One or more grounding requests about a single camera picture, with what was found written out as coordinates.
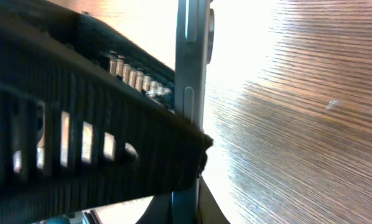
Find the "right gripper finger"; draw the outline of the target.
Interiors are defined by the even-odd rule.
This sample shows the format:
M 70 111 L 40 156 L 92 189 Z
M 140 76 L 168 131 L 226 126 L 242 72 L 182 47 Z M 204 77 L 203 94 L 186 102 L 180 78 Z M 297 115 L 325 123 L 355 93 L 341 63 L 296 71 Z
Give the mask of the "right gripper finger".
M 110 26 L 49 1 L 0 1 L 0 223 L 34 223 L 190 187 L 212 138 L 110 74 L 174 72 Z

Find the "smartphone with teal screen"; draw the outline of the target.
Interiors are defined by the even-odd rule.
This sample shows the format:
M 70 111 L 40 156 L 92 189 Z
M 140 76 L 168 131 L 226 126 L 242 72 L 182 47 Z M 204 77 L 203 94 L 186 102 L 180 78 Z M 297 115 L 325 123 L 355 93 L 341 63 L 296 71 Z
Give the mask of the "smartphone with teal screen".
M 175 112 L 203 126 L 206 67 L 212 55 L 215 16 L 210 0 L 179 0 L 175 51 Z

